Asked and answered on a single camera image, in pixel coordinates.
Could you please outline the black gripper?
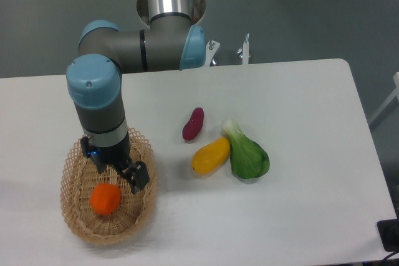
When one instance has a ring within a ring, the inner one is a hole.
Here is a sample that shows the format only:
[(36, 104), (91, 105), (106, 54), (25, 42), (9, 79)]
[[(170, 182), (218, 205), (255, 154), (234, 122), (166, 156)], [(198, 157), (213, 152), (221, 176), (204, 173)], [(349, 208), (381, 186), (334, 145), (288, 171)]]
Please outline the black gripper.
[(107, 147), (94, 146), (90, 139), (84, 136), (80, 140), (80, 147), (85, 158), (90, 159), (102, 174), (107, 166), (111, 165), (117, 170), (121, 178), (130, 185), (132, 194), (143, 190), (149, 183), (150, 177), (147, 165), (143, 161), (133, 162), (130, 158), (130, 138), (128, 135), (122, 141)]

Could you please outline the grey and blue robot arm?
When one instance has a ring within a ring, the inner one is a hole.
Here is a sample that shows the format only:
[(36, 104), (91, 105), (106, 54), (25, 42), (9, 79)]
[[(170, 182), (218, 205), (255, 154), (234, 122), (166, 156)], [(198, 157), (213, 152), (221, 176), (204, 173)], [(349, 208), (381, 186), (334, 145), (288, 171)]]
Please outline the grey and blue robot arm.
[(150, 177), (144, 162), (130, 157), (130, 137), (122, 100), (123, 74), (184, 70), (206, 60), (204, 30), (193, 24), (193, 0), (147, 0), (149, 29), (122, 32), (98, 20), (83, 29), (79, 55), (66, 71), (84, 137), (82, 154), (102, 173), (111, 166), (132, 193)]

